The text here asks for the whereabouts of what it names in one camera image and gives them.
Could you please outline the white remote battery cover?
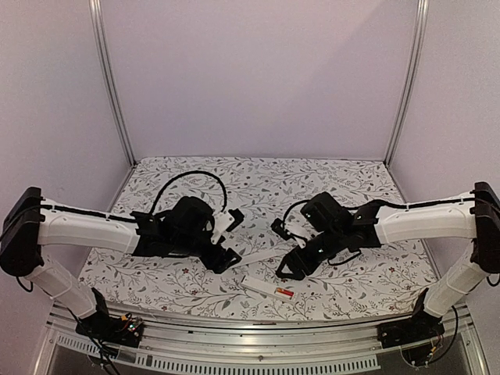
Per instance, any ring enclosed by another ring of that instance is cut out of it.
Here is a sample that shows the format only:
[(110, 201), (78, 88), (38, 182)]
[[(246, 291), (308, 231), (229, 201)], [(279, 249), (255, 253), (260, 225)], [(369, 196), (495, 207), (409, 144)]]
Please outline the white remote battery cover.
[(275, 256), (277, 256), (277, 252), (274, 250), (268, 250), (265, 252), (256, 252), (250, 255), (244, 255), (241, 257), (241, 261), (239, 261), (236, 264), (236, 266), (246, 266), (252, 263), (264, 261), (266, 259), (271, 259)]

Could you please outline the white remote control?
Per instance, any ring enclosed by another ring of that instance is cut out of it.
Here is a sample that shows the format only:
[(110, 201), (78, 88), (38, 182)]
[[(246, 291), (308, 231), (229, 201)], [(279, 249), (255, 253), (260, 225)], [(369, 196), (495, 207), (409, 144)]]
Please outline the white remote control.
[(297, 297), (297, 294), (293, 291), (295, 294), (294, 294), (294, 297), (292, 299), (281, 298), (280, 296), (277, 296), (274, 294), (275, 289), (276, 288), (287, 289), (287, 288), (278, 287), (277, 285), (274, 285), (274, 284), (271, 284), (271, 283), (268, 283), (268, 282), (265, 282), (263, 280), (256, 279), (256, 278), (250, 277), (250, 276), (244, 276), (242, 278), (241, 286), (245, 289), (250, 290), (250, 291), (254, 291), (254, 292), (259, 293), (261, 295), (265, 295), (266, 297), (275, 298), (275, 299), (280, 300), (282, 302), (294, 302), (296, 297)]

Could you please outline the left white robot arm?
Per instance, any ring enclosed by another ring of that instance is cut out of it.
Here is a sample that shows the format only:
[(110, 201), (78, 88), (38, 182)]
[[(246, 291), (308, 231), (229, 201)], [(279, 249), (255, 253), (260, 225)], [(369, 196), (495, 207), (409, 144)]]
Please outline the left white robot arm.
[(88, 287), (58, 262), (41, 254), (45, 245), (106, 248), (133, 257), (195, 257), (221, 274), (241, 257), (224, 248), (224, 234), (244, 220), (239, 209), (215, 212), (196, 197), (183, 197), (159, 213), (128, 216), (59, 205), (29, 187), (4, 220), (1, 268), (10, 276), (37, 285), (62, 303), (77, 321), (76, 332), (105, 343), (136, 348), (144, 324), (131, 314), (112, 317), (104, 296)]

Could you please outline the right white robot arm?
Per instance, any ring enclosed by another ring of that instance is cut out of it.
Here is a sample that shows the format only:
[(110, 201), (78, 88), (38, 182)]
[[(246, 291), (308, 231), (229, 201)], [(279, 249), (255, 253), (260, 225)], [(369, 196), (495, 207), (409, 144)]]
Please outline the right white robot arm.
[(410, 317), (377, 326), (383, 348), (442, 335), (446, 312), (482, 280), (499, 272), (499, 199), (486, 182), (477, 182), (472, 191), (456, 197), (406, 205), (377, 199), (348, 208), (322, 192), (303, 202), (301, 214), (317, 232), (315, 237), (294, 234), (282, 219), (271, 225), (281, 238), (298, 243), (282, 258), (276, 271), (279, 278), (303, 280), (345, 249), (357, 252), (428, 238), (471, 241), (445, 275), (423, 289)]

